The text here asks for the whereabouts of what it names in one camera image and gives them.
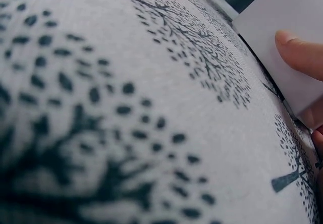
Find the black dot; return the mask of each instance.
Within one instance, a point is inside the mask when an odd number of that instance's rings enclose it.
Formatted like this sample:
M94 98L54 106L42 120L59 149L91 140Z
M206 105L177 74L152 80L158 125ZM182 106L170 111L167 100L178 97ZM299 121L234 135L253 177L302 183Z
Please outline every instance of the black dot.
M138 130L133 131L132 132L132 136L135 137L135 138L137 138L137 139L141 139L141 140L147 139L147 137L148 137L145 132L138 131Z
M11 57L11 54L12 54L11 50L6 50L4 55L5 59L9 59Z
M184 134L175 134L172 138L172 142L175 144L183 143L185 141L185 135Z
M145 107L151 107L151 101L149 99L143 99L141 104Z
M24 24L26 26L33 26L37 21L37 16L33 15L33 16L29 16L25 19Z
M120 141L121 140L121 132L120 132L120 130L118 130L118 129L115 129L114 130L114 137L115 137L115 139L117 141Z
M54 106L61 106L62 102L59 99L49 99L48 104L51 104Z
M45 35L45 36L41 36L39 39L38 39L38 44L40 46L49 46L52 42L52 37L51 36L48 36L48 35Z
M6 88L3 88L0 84L0 99L2 102L5 102L6 104L11 103L11 96L9 94L9 91Z
M30 78L30 82L33 86L44 89L45 88L45 83L44 81L37 75L32 75Z
M50 11L43 11L42 12L42 15L43 16L50 16L51 15L51 12Z
M156 125L157 129L160 129L161 130L161 129L163 129L165 127L165 125L166 125L165 118L164 117L160 117L158 119L158 121L157 121L157 125Z
M164 208L166 208L166 209L170 209L170 208L171 208L171 204L170 204L170 202L168 202L168 201L163 201L163 202L162 202L162 205L163 205L163 207L164 207Z
M214 205L216 202L215 198L209 194L202 194L201 199L209 205Z
M80 143L80 149L85 154L92 154L93 153L93 147L87 145L86 143Z
M124 94L133 94L135 92L135 87L132 83L124 84L122 91Z
M139 18L141 18L141 19L146 20L146 18L144 18L142 15L137 14L137 16L138 16Z
M17 70L17 71L21 71L21 70L24 70L24 69L25 69L25 67L24 67L24 66L22 66L22 65L20 65L20 64L13 64L13 65L12 65L12 68L13 68L14 70Z
M176 194L182 196L183 198L188 197L188 192L184 188L176 185L171 186L171 188Z
M55 21L47 21L45 23L45 26L46 27L55 27L55 26L57 26L57 22L55 22Z
M167 158L169 158L169 159L175 159L175 154L173 154L173 153L169 153L168 154L168 156L167 156Z
M83 67L91 67L91 64L90 63L88 63L88 62L86 62L86 61L84 61L84 60L81 60L81 59L76 59L75 60L79 65L81 65L81 66L83 66Z
M68 40L72 40L72 41L84 41L84 39L82 37L76 36L76 35L73 35L73 34L67 34L66 38Z
M200 177L200 178L198 178L197 182L200 183L200 184L205 184L205 183L207 183L207 178L206 177Z
M98 63L99 65L104 65L104 66L109 65L109 61L108 61L108 60L105 60L105 59L99 59L99 60L97 61L97 63Z
M89 98L92 103L98 103L100 101L99 90L96 87L90 89Z
M112 86L112 85L110 85L110 84L107 84L107 85L106 85L106 89L107 89L107 91L108 91L109 93L113 93L113 92L114 92L114 88L113 88L113 86Z
M86 52L90 52L90 51L93 51L93 48L91 46L84 46L82 47L82 50Z
M100 71L99 73L102 74L103 76L105 76L106 78L112 77L112 74L110 72Z
M0 8L5 8L8 6L8 3L0 3Z
M156 35L156 32L154 32L154 31L147 30L147 32L149 32L150 34Z
M29 42L28 36L16 36L12 40L12 43L16 43L16 44L26 44L27 42Z
M60 83L60 86L69 91L69 92L72 92L73 91L73 83L72 81L70 80L70 78L65 75L64 73L60 72L59 73L59 83Z
M153 150L154 152L159 152L159 151L161 151L161 150L162 150L162 148L163 148L163 146L162 146L161 144L159 144L159 143L154 143L154 144L152 145L152 150Z
M118 106L117 107L117 113L120 115L127 115L131 112L131 108L126 105Z
M6 27L3 24L0 24L0 31L5 31Z
M201 212L195 208L183 208L182 213L190 219L197 219L201 216Z
M81 76L82 78L86 78L86 79L89 79L89 80L92 80L92 79L93 79L92 75L89 75L89 74L87 74L87 73L84 73L84 72L82 72L82 71L80 71L80 70L77 70L77 71L76 71L76 73L77 73L79 76Z
M142 116L141 121L144 123L149 123L149 121L150 121L149 116Z
M174 174L177 178L179 178L180 180L183 180L185 182L190 182L190 178L186 175L186 173L184 173L183 171L180 170L175 170Z
M33 95L30 95L28 93L21 92L19 95L19 100L27 104L32 104L32 105L38 104L37 99Z
M24 11L26 9L26 4L21 4L17 6L17 11Z
M0 19L8 19L8 20L10 20L11 19L11 15L8 14L8 13L0 14Z
M37 57L35 60L36 67L45 67L46 59L44 57Z
M57 56L66 57L71 55L72 53L67 49L57 48L54 50L54 54Z
M196 156L193 156L193 155L188 155L187 160L189 161L190 164L200 162L200 159L198 157L196 157Z

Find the tree pattern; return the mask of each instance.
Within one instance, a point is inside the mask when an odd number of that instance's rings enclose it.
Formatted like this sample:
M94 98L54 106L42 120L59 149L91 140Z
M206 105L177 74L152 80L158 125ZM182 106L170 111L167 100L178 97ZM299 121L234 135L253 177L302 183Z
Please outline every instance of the tree pattern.
M314 171L307 153L295 133L286 126L280 115L275 115L275 125L276 133L280 138L280 147L289 160L288 165L292 172L272 179L272 187L278 193L290 184L296 183L310 223L318 224Z
M174 62L182 63L192 80L217 94L219 102L247 108L250 86L242 67L200 19L176 0L132 2L153 42L163 45Z
M250 54L245 43L240 39L237 33L232 29L231 22L226 19L225 15L221 13L218 8L208 9L206 5L202 4L199 0L190 0L194 4L202 15L212 24L215 30L223 36L228 42L233 44L237 49L241 51L245 56Z
M60 23L0 0L0 209L55 223L219 224L189 136Z

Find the dark tile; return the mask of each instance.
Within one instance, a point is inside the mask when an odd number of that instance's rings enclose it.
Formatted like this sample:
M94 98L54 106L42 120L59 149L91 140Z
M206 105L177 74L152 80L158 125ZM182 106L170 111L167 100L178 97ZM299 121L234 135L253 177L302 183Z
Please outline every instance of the dark tile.
M227 0L227 2L238 12L241 13L254 0Z

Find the finger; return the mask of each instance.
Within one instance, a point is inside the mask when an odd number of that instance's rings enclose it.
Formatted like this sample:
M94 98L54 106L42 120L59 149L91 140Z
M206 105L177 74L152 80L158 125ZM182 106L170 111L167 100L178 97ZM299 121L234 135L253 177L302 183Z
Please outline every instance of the finger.
M323 44L302 41L288 31L276 32L275 41L291 68L323 81Z
M312 141L320 159L323 158L323 126L319 127L312 133Z

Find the hand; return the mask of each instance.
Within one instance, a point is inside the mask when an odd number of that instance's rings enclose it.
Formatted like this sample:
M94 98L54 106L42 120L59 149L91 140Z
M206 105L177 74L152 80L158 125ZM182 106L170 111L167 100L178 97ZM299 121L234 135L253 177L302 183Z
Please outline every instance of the hand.
M277 31L276 47L282 59L293 69L323 81L323 44L311 43L299 39L288 31ZM323 159L323 126L312 133L312 141L319 158ZM323 168L317 176L318 200L323 204Z

